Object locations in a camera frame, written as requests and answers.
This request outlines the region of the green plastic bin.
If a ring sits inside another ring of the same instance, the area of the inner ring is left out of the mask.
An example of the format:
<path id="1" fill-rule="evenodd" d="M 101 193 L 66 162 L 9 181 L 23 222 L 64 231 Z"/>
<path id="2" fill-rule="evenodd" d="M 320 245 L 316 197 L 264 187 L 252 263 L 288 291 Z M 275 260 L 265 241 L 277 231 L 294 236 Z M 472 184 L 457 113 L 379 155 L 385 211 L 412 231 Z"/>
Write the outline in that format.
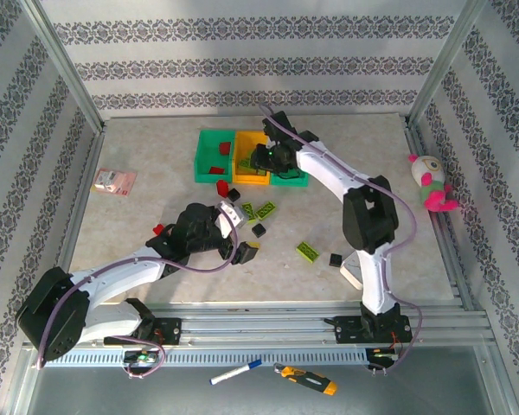
<path id="1" fill-rule="evenodd" d="M 297 151 L 303 144 L 281 133 L 269 137 L 268 149 L 274 159 L 275 170 L 271 173 L 270 184 L 273 186 L 307 187 L 309 176 L 298 168 Z"/>
<path id="2" fill-rule="evenodd" d="M 232 158 L 234 151 L 235 130 L 201 130 L 195 152 L 194 178 L 197 183 L 215 183 L 218 180 L 232 182 Z M 222 156 L 218 151 L 221 142 L 231 142 L 229 156 Z M 225 169 L 223 175 L 210 175 L 212 166 Z"/>

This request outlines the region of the yellow and black hand tool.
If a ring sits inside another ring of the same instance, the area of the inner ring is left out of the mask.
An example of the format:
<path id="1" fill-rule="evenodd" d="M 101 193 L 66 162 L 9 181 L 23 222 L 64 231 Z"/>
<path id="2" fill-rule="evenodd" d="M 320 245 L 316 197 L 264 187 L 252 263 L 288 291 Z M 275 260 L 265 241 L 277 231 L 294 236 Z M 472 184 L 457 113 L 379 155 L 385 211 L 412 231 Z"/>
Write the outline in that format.
<path id="1" fill-rule="evenodd" d="M 279 374 L 284 379 L 287 379 L 300 386 L 307 387 L 311 390 L 329 396 L 334 396 L 337 392 L 336 383 L 321 374 L 298 369 L 295 367 L 285 366 L 280 363 L 275 363 L 273 365 L 273 369 L 276 374 Z"/>

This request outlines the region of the pink card package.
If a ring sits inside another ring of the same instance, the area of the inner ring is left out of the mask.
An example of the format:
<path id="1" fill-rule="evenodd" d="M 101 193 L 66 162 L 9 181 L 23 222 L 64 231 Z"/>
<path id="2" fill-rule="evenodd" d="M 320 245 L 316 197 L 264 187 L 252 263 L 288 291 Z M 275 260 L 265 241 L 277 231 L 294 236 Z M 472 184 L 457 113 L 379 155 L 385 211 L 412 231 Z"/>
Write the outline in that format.
<path id="1" fill-rule="evenodd" d="M 109 195 L 128 196 L 136 178 L 136 172 L 101 168 L 94 177 L 91 190 Z"/>

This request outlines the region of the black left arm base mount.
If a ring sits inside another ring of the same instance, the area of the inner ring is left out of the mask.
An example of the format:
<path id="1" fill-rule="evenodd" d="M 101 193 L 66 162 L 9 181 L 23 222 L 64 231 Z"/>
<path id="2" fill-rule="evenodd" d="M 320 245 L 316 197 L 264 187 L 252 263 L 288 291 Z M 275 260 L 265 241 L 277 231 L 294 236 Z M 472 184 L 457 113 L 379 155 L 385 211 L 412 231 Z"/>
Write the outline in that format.
<path id="1" fill-rule="evenodd" d="M 152 324 L 150 340 L 162 346 L 180 343 L 182 320 L 180 318 L 156 318 Z"/>

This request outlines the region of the white pink green plush toy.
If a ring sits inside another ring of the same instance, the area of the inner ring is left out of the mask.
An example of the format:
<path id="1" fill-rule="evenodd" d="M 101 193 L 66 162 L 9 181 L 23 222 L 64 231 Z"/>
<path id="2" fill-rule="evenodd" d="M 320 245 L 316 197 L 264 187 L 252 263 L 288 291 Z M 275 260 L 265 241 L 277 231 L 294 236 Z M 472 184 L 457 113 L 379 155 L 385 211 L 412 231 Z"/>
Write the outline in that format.
<path id="1" fill-rule="evenodd" d="M 410 154 L 413 179 L 420 187 L 420 202 L 430 212 L 451 212 L 459 203 L 451 198 L 452 186 L 446 182 L 442 162 L 434 156 Z"/>

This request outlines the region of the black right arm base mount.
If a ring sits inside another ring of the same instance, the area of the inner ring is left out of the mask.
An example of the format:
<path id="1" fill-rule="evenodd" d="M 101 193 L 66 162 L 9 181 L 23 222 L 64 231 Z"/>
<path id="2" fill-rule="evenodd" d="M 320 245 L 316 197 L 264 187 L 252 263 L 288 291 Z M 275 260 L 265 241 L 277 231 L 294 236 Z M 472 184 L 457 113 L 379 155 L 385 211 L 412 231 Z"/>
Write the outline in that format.
<path id="1" fill-rule="evenodd" d="M 413 339 L 413 331 L 406 316 L 335 316 L 324 318 L 324 323 L 333 328 L 337 344 L 390 344 L 394 340 L 410 342 Z"/>

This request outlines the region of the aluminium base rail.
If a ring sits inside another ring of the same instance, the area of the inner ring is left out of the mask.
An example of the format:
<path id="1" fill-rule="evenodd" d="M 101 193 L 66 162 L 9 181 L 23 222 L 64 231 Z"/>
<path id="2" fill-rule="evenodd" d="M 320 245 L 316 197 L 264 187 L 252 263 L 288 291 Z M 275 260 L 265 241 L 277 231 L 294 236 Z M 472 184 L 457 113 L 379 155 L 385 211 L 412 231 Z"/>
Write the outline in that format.
<path id="1" fill-rule="evenodd" d="M 356 302 L 173 303 L 149 309 L 182 320 L 183 348 L 320 348 L 336 343 L 324 318 L 360 314 Z M 419 348 L 497 343 L 484 311 L 437 304 L 424 307 L 422 316 Z"/>

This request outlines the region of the aluminium corner post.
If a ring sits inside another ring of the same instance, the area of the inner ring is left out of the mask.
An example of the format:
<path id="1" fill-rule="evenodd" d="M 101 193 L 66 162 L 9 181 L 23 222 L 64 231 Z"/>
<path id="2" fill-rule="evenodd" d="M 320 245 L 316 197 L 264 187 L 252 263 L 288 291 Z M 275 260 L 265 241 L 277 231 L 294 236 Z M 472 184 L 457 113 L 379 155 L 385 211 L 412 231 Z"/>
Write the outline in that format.
<path id="1" fill-rule="evenodd" d="M 36 34 L 48 51 L 59 75 L 65 80 L 73 94 L 78 107 L 82 110 L 86 120 L 94 132 L 102 132 L 104 121 L 99 115 L 93 99 L 87 91 L 75 65 L 71 61 L 60 37 L 57 35 L 53 23 L 48 18 L 39 0 L 17 0 L 27 14 Z"/>
<path id="2" fill-rule="evenodd" d="M 465 5 L 440 50 L 425 83 L 421 87 L 411 111 L 406 116 L 406 123 L 409 128 L 412 128 L 419 122 L 431 98 L 436 93 L 441 80 L 444 78 L 458 51 L 461 49 L 461 45 L 466 36 L 471 31 L 472 26 L 475 24 L 487 3 L 488 0 L 465 1 Z"/>

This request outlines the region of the white marker with blue cap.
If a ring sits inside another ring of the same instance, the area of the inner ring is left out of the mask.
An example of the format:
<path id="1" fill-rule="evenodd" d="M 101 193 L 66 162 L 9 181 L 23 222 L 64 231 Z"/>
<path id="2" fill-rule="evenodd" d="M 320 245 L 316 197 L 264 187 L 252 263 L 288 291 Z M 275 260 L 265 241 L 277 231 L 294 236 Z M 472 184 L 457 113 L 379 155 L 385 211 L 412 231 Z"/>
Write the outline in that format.
<path id="1" fill-rule="evenodd" d="M 255 360 L 255 361 L 251 361 L 251 362 L 248 362 L 246 365 L 243 365 L 241 367 L 237 367 L 235 369 L 232 369 L 228 372 L 225 372 L 223 374 L 220 374 L 218 376 L 215 376 L 213 378 L 211 378 L 209 380 L 209 384 L 211 386 L 215 386 L 225 380 L 229 380 L 229 379 L 232 379 L 233 377 L 236 377 L 238 375 L 241 375 L 245 372 L 248 372 L 256 367 L 259 367 L 261 366 L 263 363 L 263 361 L 261 359 L 258 359 L 258 360 Z"/>

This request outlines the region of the white block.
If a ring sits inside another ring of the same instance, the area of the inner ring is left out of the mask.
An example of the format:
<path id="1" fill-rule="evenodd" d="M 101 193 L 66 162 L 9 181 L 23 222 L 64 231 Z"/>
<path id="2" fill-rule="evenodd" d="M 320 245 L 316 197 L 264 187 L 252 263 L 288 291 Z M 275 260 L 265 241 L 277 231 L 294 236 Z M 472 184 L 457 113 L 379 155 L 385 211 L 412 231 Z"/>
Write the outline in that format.
<path id="1" fill-rule="evenodd" d="M 343 260 L 340 267 L 340 273 L 354 288 L 359 291 L 363 289 L 362 270 L 357 252 L 352 252 Z"/>

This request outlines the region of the yellow plastic bin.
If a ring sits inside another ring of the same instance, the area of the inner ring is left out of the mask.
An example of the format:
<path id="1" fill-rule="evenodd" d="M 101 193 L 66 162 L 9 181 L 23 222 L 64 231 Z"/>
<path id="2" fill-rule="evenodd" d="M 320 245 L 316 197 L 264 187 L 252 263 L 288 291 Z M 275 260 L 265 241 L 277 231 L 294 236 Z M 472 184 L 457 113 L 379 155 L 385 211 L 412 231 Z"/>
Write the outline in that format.
<path id="1" fill-rule="evenodd" d="M 242 169 L 238 163 L 243 158 L 249 158 L 258 144 L 267 144 L 267 136 L 261 131 L 237 131 L 234 140 L 234 151 L 232 158 L 232 182 L 243 185 L 270 184 L 270 174 L 258 176 L 256 169 Z"/>

